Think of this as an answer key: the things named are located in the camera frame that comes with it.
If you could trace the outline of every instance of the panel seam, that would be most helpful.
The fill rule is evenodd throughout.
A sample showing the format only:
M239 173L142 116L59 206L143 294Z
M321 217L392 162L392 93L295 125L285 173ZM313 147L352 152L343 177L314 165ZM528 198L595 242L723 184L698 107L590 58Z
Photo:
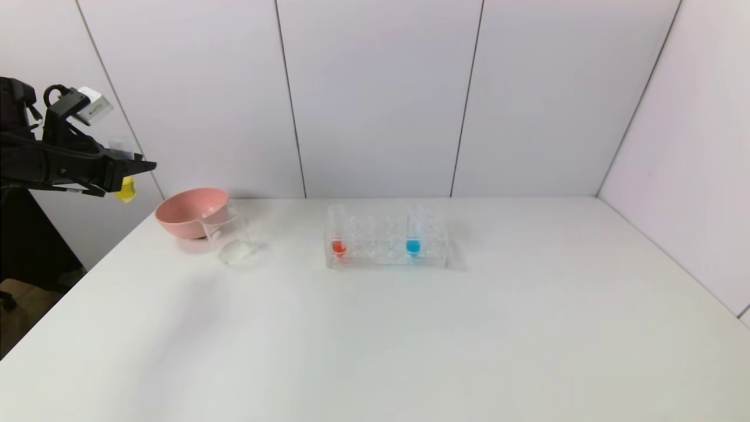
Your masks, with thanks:
M479 45L479 30L482 28L482 14L485 12L485 0L481 0L479 8L479 23L476 27L476 39L474 40L474 54L471 58L471 68L469 69L469 83L466 86L466 100L463 103L463 116L461 117L461 129L458 132L458 146L456 148L456 162L453 165L453 178L451 179L451 192L448 197L453 197L453 188L456 184L456 172L458 171L458 154L461 152L461 138L464 137L464 123L467 120L467 108L469 106L469 93L471 92L471 79L474 76L474 62L476 61L476 47Z
M659 48L658 54L656 55L656 60L654 61L654 65L651 68L651 72L649 73L649 77L646 80L646 85L643 88L643 91L640 93L640 98L638 99L638 102L635 105L635 109L633 109L633 114L630 116L630 120L628 121L628 125L625 127L625 132L622 133L622 138L620 138L619 143L617 144L617 149L615 149L614 155L612 155L612 161L610 161L609 167L607 167L607 172L604 173L604 177L601 178L601 183L599 184L599 189L596 190L596 194L594 194L594 197L599 197L599 195L602 192L602 188L605 185L605 182L607 181L607 177L609 176L609 173L612 171L612 167L614 167L614 162L617 159L617 155L620 153L620 150L623 147L623 144L625 143L625 138L628 136L628 132L630 131L630 126L633 124L633 121L635 120L635 115L638 114L638 109L641 108L641 103L644 100L644 97L646 96L646 91L649 88L649 85L651 84L651 78L654 76L654 72L656 71L656 67L659 65L659 59L662 57L662 53L664 52L664 47L667 45L667 40L669 39L669 35L672 33L672 27L674 26L674 21L677 20L677 14L680 12L680 6L682 5L683 0L679 0L677 3L677 7L674 9L674 15L672 16L672 21L669 23L669 29L667 29L667 34L664 37L664 42L661 43L661 48Z
M133 125L131 125L131 121L128 118L128 114L125 112L125 108L122 106L122 102L120 101L119 95L117 95L117 90L115 89L115 84L112 83L112 78L110 77L110 73L107 71L107 67L104 65L104 60L101 58L101 54L99 53L99 48L96 45L96 42L94 41L94 36L91 34L92 31L89 28L89 23L86 22L86 17L83 15L83 9L81 9L81 4L79 3L79 0L76 0L76 7L78 8L78 14L81 16L81 20L83 21L83 26L86 28L86 34L88 34L88 39L91 41L91 45L94 47L94 51L96 52L96 56L99 59L99 64L101 65L102 70L104 70L104 76L106 77L106 81L109 83L109 87L112 89L112 93L115 95L115 101L117 101L117 105L120 107L120 111L122 112L122 116L125 118L125 123L127 123L127 128L130 129L130 134L133 135L133 139L136 142L136 145L138 146L138 149L140 150L141 154L143 155L143 159L146 160L146 151L141 146L140 142L138 141L138 136L136 136L136 132L133 130ZM164 197L164 193L161 191L161 187L159 186L159 183L156 181L156 176L154 176L153 171L149 171L148 174L151 175L151 179L154 180L154 184L156 185L156 189L159 191L159 195L161 195L161 199L166 199Z
M606 205L607 207L609 207L609 209L611 209L612 212L614 212L615 214L617 214L624 222L628 223L628 225L630 227L634 228L635 231L637 231L641 236L643 236L644 238L646 238L646 240L648 240L649 243L651 243L652 245L654 245L662 254L664 254L664 256L666 256L672 262L674 262L674 264L677 265L685 274L687 274L691 279L693 279L693 281L695 281L699 286L701 286L705 290L705 292L707 292L711 297L713 297L714 300L716 300L716 302L718 302L727 311L729 311L729 313L731 313L732 316L735 316L734 315L734 311L732 310L732 308L730 308L726 303L724 303L724 301L721 298L719 298L719 296L717 296L710 289L708 289L708 287L701 280L699 280L697 276L695 276L693 273L691 273L690 271L688 271L688 269L684 265L682 265L674 256L672 256L669 252L667 252L664 248L662 248L662 246L659 245L654 239L652 239L651 237L649 237L649 235L647 235L644 231L642 231L640 228L638 228L638 226L636 226L633 222L631 222L630 220L628 220L623 214L621 214L619 211L617 211L617 209L615 209L614 206L610 205L606 200L604 200L604 199L602 199L600 197L596 198L596 200L601 201L601 203L603 203L604 205Z
M745 308L744 308L744 309L743 309L743 310L742 310L742 311L740 312L740 314L739 314L739 315L737 316L737 319L740 319L740 318L742 318L742 317L743 317L743 315L744 315L745 313L747 313L748 309L750 309L750 303L748 303L748 305L747 305L747 306L745 306Z
M286 90L289 92L289 108L292 111L292 125L294 126L294 141L297 145L297 158L299 158L299 174L302 177L302 192L304 198L308 197L308 188L305 185L305 171L302 168L302 151L299 149L299 134L297 133L297 118L294 115L294 102L292 101L292 85L289 82L289 68L287 67L287 51L284 49L284 35L281 33L281 14L279 14L279 3L278 0L274 0L274 7L276 8L276 23L279 28L279 41L281 42L281 58L283 59L283 72L286 75Z

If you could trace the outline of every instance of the chair wheel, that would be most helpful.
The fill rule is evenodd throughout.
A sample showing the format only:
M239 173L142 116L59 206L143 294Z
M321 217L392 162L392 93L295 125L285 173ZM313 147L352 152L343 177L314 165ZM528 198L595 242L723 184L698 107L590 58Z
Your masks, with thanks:
M2 300L2 308L6 311L12 311L16 306L18 306L18 303L12 297L6 297Z

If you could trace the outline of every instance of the white wall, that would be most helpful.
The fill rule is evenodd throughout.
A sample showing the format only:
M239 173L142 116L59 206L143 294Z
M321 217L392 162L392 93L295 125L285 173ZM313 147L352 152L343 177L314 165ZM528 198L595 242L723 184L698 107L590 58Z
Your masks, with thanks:
M750 2L683 2L601 198L735 315L750 303Z
M303 197L274 0L81 0L165 195Z
M678 0L484 3L453 195L596 194Z
M481 0L278 0L310 197L445 197Z
M0 75L33 86L43 115L42 94L49 85L89 86L110 99L115 110L95 126L79 128L104 146L113 136L133 136L74 0L4 0L0 34ZM114 195L32 193L65 242L91 269L162 201L150 173L135 177L137 195L127 204Z

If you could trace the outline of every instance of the tabletop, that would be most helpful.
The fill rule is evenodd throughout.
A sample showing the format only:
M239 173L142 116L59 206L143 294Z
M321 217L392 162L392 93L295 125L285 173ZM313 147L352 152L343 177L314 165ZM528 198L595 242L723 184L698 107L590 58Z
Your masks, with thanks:
M0 420L749 420L750 330L601 201L343 202L438 209L449 268L330 270L333 200L241 200L235 266L149 216L0 361Z

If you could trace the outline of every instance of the test tube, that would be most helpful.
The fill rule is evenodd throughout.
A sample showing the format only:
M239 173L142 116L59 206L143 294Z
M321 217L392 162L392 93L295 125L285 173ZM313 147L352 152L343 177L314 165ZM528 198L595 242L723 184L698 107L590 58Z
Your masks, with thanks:
M347 245L342 240L347 212L343 205L337 203L329 206L328 214L328 223L331 227L331 250L334 255L341 258L347 253Z
M422 221L424 220L422 206L416 205L409 208L406 215L406 252L415 258L422 249Z

